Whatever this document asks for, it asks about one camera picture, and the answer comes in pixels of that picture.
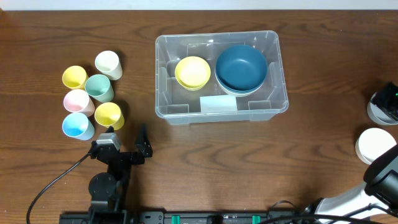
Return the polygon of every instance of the cup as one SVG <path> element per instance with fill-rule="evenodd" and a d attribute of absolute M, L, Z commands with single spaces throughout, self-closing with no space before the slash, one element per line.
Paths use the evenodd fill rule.
<path fill-rule="evenodd" d="M 62 75 L 63 84 L 72 90 L 84 90 L 87 79 L 88 75 L 86 70 L 77 65 L 67 68 Z"/>
<path fill-rule="evenodd" d="M 380 128 L 369 128 L 356 141 L 355 151 L 364 163 L 370 165 L 396 144 L 394 137 L 387 131 Z"/>
<path fill-rule="evenodd" d="M 113 99 L 111 81 L 104 75 L 93 75 L 86 82 L 86 92 L 99 102 L 106 103 Z"/>
<path fill-rule="evenodd" d="M 123 74 L 118 55 L 110 50 L 105 50 L 97 55 L 95 67 L 110 80 L 118 80 Z"/>
<path fill-rule="evenodd" d="M 95 111 L 94 117 L 98 124 L 107 128 L 112 126 L 115 130 L 118 130 L 124 125 L 122 111 L 116 103 L 101 104 Z"/>
<path fill-rule="evenodd" d="M 62 123 L 62 131 L 71 138 L 89 140 L 94 136 L 94 126 L 83 113 L 71 113 Z"/>
<path fill-rule="evenodd" d="M 93 115 L 94 103 L 84 90 L 72 90 L 63 99 L 63 106 L 72 113 L 83 113 L 86 116 Z"/>

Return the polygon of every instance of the cable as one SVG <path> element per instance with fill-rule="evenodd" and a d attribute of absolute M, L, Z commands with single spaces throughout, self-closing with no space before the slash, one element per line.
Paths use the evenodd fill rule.
<path fill-rule="evenodd" d="M 45 186 L 45 188 L 36 196 L 36 198 L 30 204 L 29 209 L 27 210 L 27 213 L 26 213 L 26 223 L 27 224 L 30 224 L 30 212 L 32 211 L 33 206 L 35 205 L 36 201 L 40 198 L 40 196 L 42 196 L 44 194 L 44 192 L 46 190 L 48 190 L 54 183 L 56 183 L 58 180 L 60 180 L 64 175 L 67 175 L 70 171 L 72 171 L 76 166 L 81 164 L 81 162 L 83 162 L 90 155 L 91 154 L 88 153 L 85 156 L 83 156 L 83 158 L 81 158 L 77 163 L 75 163 L 75 165 L 73 165 L 71 168 L 69 168 L 67 171 L 65 171 L 63 174 L 61 174 L 59 177 L 55 178 L 55 180 L 51 181 L 51 183 L 49 183 L 47 186 Z"/>
<path fill-rule="evenodd" d="M 287 204 L 293 206 L 294 209 L 295 209 L 297 212 L 299 211 L 299 208 L 297 208 L 292 202 L 290 202 L 290 201 L 288 201 L 288 200 L 280 200 L 280 201 L 278 201 L 277 203 L 273 204 L 273 206 L 271 206 L 271 207 L 268 208 L 267 219 L 271 219 L 271 218 L 272 218 L 272 215 L 270 214 L 271 209 L 273 209 L 273 208 L 275 208 L 276 206 L 278 206 L 278 205 L 280 205 L 280 204 L 283 204 L 283 203 L 287 203 Z"/>
<path fill-rule="evenodd" d="M 378 206 L 378 205 L 368 205 L 368 206 L 366 206 L 366 207 L 364 207 L 364 208 L 358 209 L 357 211 L 353 211 L 353 212 L 348 213 L 347 215 L 345 215 L 345 217 L 353 217 L 354 215 L 363 213 L 363 212 L 365 212 L 365 211 L 367 211 L 367 210 L 372 210 L 372 209 L 374 209 L 374 208 L 379 209 L 379 210 L 382 210 L 383 212 L 385 212 L 385 213 L 387 213 L 387 214 L 389 214 L 389 215 L 391 215 L 391 216 L 393 216 L 393 217 L 398 218 L 398 214 L 396 214 L 396 213 L 394 213 L 394 212 L 392 212 L 392 211 L 390 211 L 390 210 L 388 210 L 388 209 L 385 209 L 385 208 L 383 208 L 383 207 L 380 207 L 380 206 Z"/>
<path fill-rule="evenodd" d="M 339 217 L 339 216 L 335 216 L 335 215 L 317 215 L 317 214 L 294 215 L 294 216 L 289 216 L 289 217 L 277 217 L 277 218 L 272 218 L 270 220 L 260 222 L 258 224 L 274 223 L 274 222 L 281 221 L 281 220 L 303 220 L 303 219 L 304 220 L 306 220 L 306 219 L 326 219 L 326 220 L 344 221 L 344 222 L 359 223 L 359 224 L 381 224 L 379 222 L 360 220 L 357 218 Z"/>
<path fill-rule="evenodd" d="M 393 216 L 393 217 L 398 218 L 398 214 L 396 214 L 396 213 L 394 213 L 394 212 L 392 212 L 392 211 L 390 211 L 390 210 L 388 210 L 388 209 L 385 209 L 385 208 L 380 207 L 380 206 L 378 206 L 378 205 L 372 205 L 371 207 L 372 207 L 372 208 L 379 209 L 379 210 L 382 210 L 383 212 L 386 212 L 387 214 L 389 214 L 389 215 L 391 215 L 391 216 Z"/>

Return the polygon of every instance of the yellow bowl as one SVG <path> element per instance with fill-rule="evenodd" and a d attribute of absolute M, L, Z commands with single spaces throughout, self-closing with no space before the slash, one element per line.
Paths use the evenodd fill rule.
<path fill-rule="evenodd" d="M 203 88 L 209 81 L 210 75 L 209 64 L 200 57 L 186 57 L 175 67 L 177 82 L 190 91 Z"/>

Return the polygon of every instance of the plastic storage bin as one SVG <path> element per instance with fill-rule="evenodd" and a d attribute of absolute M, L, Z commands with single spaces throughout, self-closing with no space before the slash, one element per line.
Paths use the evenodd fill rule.
<path fill-rule="evenodd" d="M 269 68 L 264 84 L 249 96 L 237 97 L 237 111 L 202 113 L 201 96 L 226 95 L 215 77 L 218 56 L 228 47 L 241 44 L 253 46 L 266 57 Z M 155 111 L 170 124 L 267 121 L 289 107 L 279 38 L 274 31 L 162 35 L 155 45 Z M 186 90 L 175 79 L 175 67 L 188 56 L 201 57 L 210 65 L 210 80 L 201 90 Z"/>

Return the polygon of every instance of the white cup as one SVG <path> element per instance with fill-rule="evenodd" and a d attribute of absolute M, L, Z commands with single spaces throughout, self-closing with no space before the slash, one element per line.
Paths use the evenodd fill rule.
<path fill-rule="evenodd" d="M 72 90 L 63 99 L 63 106 L 72 113 L 83 113 L 86 116 L 93 115 L 94 103 L 84 90 Z"/>
<path fill-rule="evenodd" d="M 118 80 L 123 74 L 118 55 L 110 50 L 105 50 L 97 55 L 95 67 L 110 80 Z"/>
<path fill-rule="evenodd" d="M 396 140 L 387 131 L 369 128 L 356 141 L 355 151 L 364 163 L 370 165 L 396 144 Z"/>
<path fill-rule="evenodd" d="M 366 108 L 366 111 L 368 112 L 368 116 L 370 117 L 370 119 L 376 124 L 380 125 L 398 124 L 398 121 L 388 117 L 380 108 L 371 103 L 374 96 L 376 96 L 376 94 L 373 94 L 371 100 L 368 103 L 368 107 Z"/>

